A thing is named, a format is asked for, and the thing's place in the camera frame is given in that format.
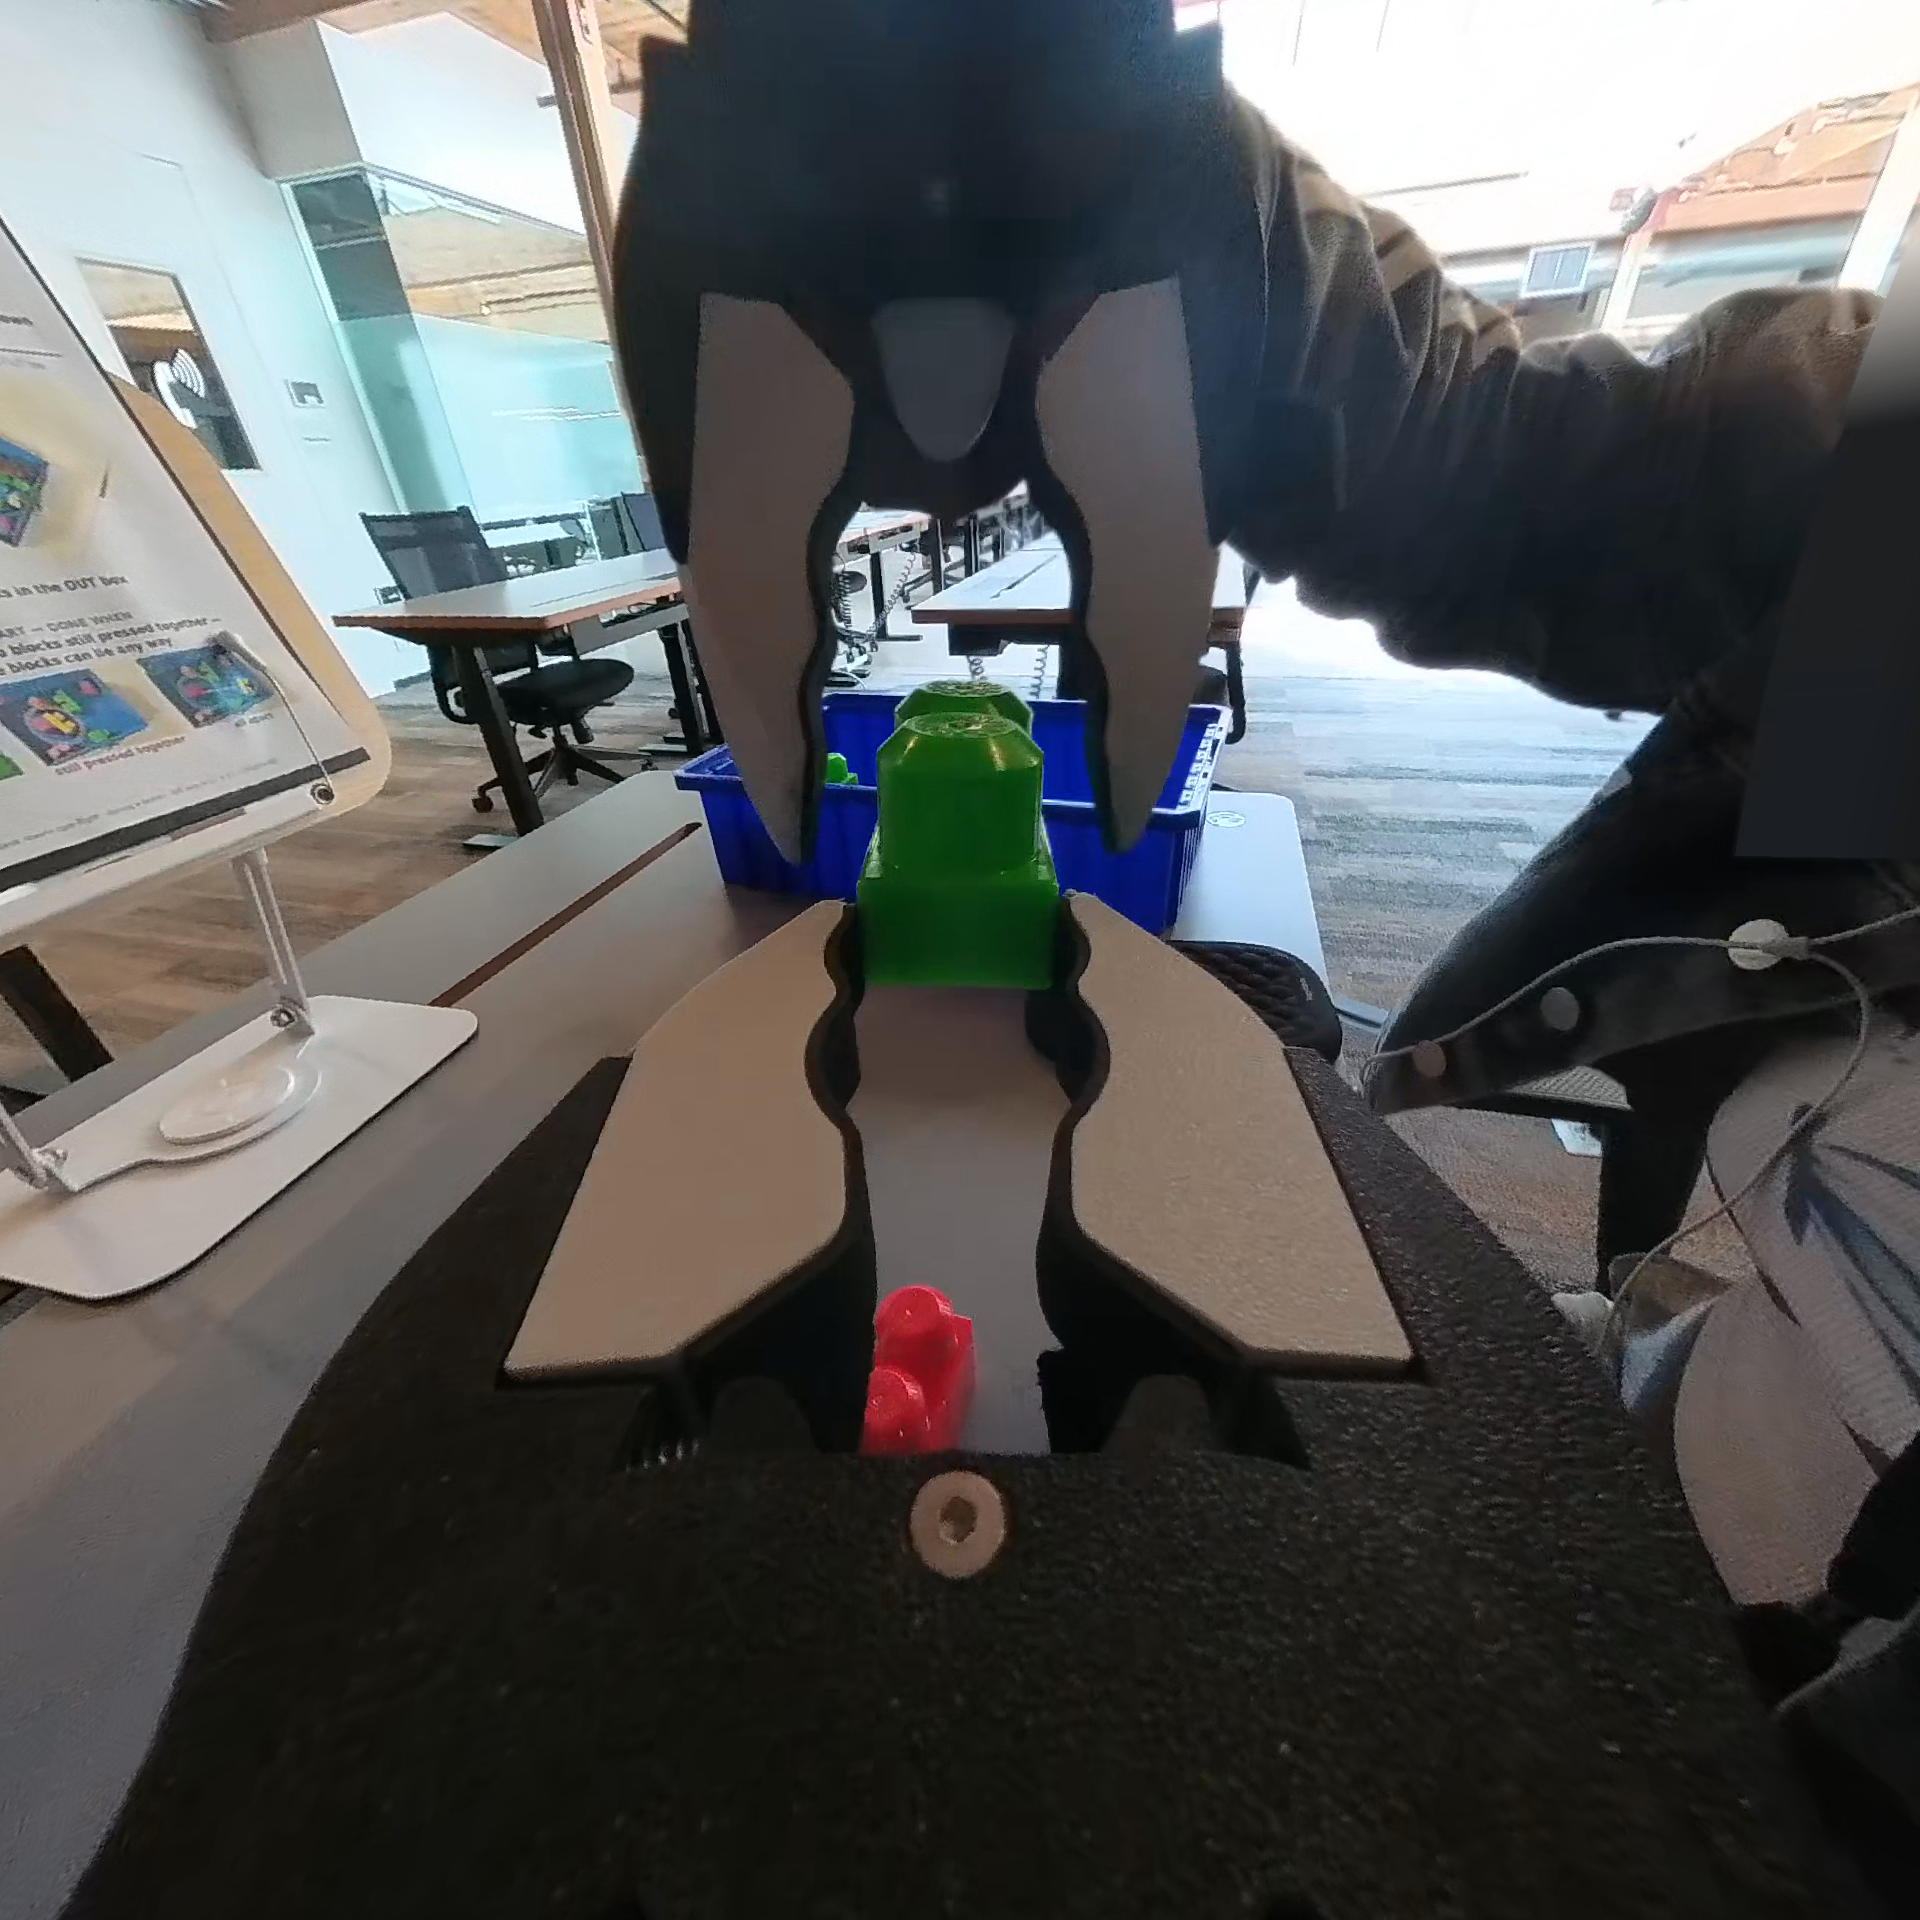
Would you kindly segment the green building block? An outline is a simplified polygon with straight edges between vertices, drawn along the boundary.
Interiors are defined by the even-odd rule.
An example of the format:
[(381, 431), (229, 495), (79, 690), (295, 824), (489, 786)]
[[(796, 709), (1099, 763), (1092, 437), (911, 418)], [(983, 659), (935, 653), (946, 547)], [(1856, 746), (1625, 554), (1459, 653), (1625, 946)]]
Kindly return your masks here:
[(1001, 683), (920, 683), (880, 746), (880, 831), (856, 879), (865, 984), (1047, 989), (1058, 870), (1034, 709)]

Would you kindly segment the wooden office desk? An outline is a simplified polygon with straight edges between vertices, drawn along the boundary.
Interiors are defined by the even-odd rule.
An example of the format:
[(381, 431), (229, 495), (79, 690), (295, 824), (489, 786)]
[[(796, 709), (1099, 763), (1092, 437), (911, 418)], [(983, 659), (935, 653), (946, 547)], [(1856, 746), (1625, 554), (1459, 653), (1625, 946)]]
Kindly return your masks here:
[(512, 831), (531, 834), (544, 824), (544, 815), (524, 774), (489, 653), (520, 639), (535, 648), (544, 634), (576, 634), (582, 622), (604, 618), (617, 622), (617, 639), (649, 630), (667, 634), (659, 653), (670, 675), (670, 709), (683, 722), (683, 754), (701, 756), (708, 746), (718, 746), (718, 724), (695, 658), (695, 615), (683, 597), (676, 562), (667, 551), (357, 611), (333, 615), (333, 630), (376, 630), (415, 639), (422, 653), (436, 648), (456, 653), (463, 712), (477, 722), (493, 774), (500, 776), (500, 804)]
[(1246, 590), (1230, 551), (1218, 551), (1218, 579), (1207, 591), (1189, 580), (1146, 580), (1132, 562), (1121, 579), (1121, 590), (1097, 580), (1083, 597), (1073, 597), (1066, 551), (1058, 533), (1047, 533), (917, 603), (911, 618), (946, 630), (1066, 630), (1073, 611), (1083, 611), (1092, 639), (1146, 634), (1162, 622), (1174, 639), (1197, 648), (1207, 648), (1218, 630), (1242, 630)]

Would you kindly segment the black textured wrist rest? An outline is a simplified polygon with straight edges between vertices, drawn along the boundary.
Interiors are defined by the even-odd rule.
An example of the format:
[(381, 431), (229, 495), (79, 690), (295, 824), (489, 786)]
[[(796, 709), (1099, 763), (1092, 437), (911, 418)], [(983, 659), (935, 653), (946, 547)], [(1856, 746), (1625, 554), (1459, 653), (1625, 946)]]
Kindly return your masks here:
[(1315, 970), (1309, 970), (1297, 952), (1256, 943), (1174, 943), (1174, 952), (1221, 977), (1285, 1045), (1315, 1055), (1340, 1069), (1340, 1003)]

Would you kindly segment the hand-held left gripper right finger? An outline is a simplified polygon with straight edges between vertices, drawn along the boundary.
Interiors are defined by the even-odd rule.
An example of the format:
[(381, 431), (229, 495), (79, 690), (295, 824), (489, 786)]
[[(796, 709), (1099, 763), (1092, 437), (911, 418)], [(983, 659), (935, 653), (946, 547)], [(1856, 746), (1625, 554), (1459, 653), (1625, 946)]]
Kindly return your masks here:
[(1041, 1026), (1066, 1088), (1041, 1204), (1058, 1349), (1142, 1378), (1410, 1378), (1293, 1055), (1218, 974), (1064, 898)]

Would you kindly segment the black office chair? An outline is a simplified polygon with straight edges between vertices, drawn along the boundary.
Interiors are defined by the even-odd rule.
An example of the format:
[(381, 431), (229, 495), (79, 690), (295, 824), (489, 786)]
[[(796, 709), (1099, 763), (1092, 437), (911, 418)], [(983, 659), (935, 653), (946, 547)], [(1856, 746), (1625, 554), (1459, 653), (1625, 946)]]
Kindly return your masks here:
[(1741, 782), (1658, 734), (1423, 970), (1388, 1019), (1363, 1095), (1378, 1116), (1495, 1108), (1566, 1069), (1625, 1088), (1601, 1138), (1599, 1286), (1648, 1256), (1692, 1202), (1710, 1120), (1779, 1045), (1840, 1039), (1856, 998), (1804, 961), (1741, 970), (1727, 943), (1773, 923), (1840, 938), (1829, 959), (1876, 1015), (1914, 1031), (1914, 870), (1743, 862)]
[[(381, 551), (398, 591), (436, 597), (460, 590), (500, 590), (510, 562), (489, 547), (469, 507), (448, 514), (366, 514), (366, 533)], [(544, 658), (541, 639), (496, 639), (481, 653), (493, 690), (500, 697), (510, 734), (531, 732), (544, 739), (541, 756), (520, 763), (531, 800), (541, 804), (549, 782), (576, 786), (582, 776), (624, 782), (613, 763), (649, 774), (649, 754), (594, 756), (594, 709), (608, 709), (637, 690), (628, 659), (582, 658), (569, 634)]]

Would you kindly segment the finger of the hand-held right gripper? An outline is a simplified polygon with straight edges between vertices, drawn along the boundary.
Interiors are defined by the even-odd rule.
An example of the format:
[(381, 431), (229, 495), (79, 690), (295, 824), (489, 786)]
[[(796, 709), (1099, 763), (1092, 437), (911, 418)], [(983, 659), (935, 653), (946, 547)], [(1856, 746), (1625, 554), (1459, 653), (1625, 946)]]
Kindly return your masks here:
[(1039, 370), (1039, 437), (1080, 530), (1097, 807), (1112, 852), (1132, 852), (1183, 734), (1218, 590), (1178, 280), (1083, 305)]
[(784, 862), (819, 807), (826, 591), (846, 526), (851, 384), (776, 305), (701, 297), (689, 611), (726, 746)]

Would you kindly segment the red building block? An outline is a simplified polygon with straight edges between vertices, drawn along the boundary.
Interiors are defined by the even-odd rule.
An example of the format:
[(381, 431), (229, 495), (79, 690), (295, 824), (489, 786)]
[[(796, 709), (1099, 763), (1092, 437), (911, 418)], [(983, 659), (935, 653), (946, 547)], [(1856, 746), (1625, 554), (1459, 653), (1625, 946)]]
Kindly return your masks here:
[(952, 1454), (971, 1415), (971, 1321), (935, 1286), (898, 1286), (871, 1318), (864, 1454)]

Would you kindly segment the printed instruction sheet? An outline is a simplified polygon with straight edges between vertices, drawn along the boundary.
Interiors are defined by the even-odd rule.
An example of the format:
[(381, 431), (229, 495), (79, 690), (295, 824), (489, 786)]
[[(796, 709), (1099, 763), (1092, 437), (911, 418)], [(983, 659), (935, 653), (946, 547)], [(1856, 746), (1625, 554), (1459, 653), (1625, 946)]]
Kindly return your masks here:
[(366, 763), (4, 238), (0, 879), (48, 886)]

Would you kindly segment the instruction sheet on stand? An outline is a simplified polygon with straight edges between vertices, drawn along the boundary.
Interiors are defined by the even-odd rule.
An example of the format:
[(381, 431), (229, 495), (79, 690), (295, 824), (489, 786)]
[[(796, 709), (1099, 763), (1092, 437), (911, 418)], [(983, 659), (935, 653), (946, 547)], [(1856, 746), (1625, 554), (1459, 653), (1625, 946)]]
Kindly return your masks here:
[(393, 739), (388, 739), (381, 712), (371, 709), (371, 692), (360, 690), (360, 675), (338, 658), (328, 622), (311, 615), (311, 603), (303, 597), (303, 590), (280, 564), (274, 547), (250, 518), (241, 495), (229, 486), (220, 466), (200, 449), (200, 437), (164, 403), (142, 395), (123, 376), (113, 376), (113, 384), (118, 384), (123, 407), (131, 411), (131, 423), (154, 437), (154, 449), (169, 466), (169, 478), (180, 484), (180, 491), (204, 518), (211, 538), (229, 551), (231, 569), (254, 590), (254, 597), (269, 615), (274, 634), (293, 648), (293, 658), (311, 670), (311, 683), (328, 692), (328, 706), (366, 739), (366, 763), (350, 768), (350, 774), (322, 776), (311, 800), (280, 792), (269, 804), (231, 807), (231, 815), (204, 818), (196, 831), (169, 831), (159, 840), (142, 840), (142, 847), (131, 847), (123, 855), (79, 870), (79, 875), (0, 888), (4, 943), (27, 938), (32, 926), (48, 926), (56, 917), (88, 912), (88, 907), (103, 907), (113, 892), (125, 892), (139, 886), (175, 879), (175, 875), (186, 875), (196, 862), (229, 862), (229, 855), (241, 855), (241, 852), (266, 852), (266, 847), (274, 847), (274, 840), (286, 840), (286, 834), (295, 834), (308, 824), (338, 818), (357, 804), (376, 800), (388, 774), (393, 774)]

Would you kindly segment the person's leg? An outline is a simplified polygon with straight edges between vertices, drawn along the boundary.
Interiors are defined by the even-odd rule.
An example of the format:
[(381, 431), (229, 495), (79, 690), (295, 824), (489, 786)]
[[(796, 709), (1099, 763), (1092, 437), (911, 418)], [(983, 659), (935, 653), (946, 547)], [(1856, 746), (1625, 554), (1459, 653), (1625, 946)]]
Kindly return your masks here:
[(1749, 1273), (1692, 1340), (1674, 1454), (1736, 1604), (1808, 1604), (1920, 1431), (1920, 1042), (1876, 1015), (1829, 1095), (1846, 1058), (1783, 1042), (1710, 1129)]

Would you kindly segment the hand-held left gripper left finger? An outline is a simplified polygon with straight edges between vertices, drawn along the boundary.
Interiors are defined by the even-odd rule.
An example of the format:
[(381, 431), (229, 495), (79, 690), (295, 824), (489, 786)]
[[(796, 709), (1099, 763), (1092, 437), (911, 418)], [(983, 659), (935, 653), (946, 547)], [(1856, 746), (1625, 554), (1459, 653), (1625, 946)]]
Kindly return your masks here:
[(865, 1386), (856, 998), (851, 907), (809, 907), (637, 1042), (510, 1382)]

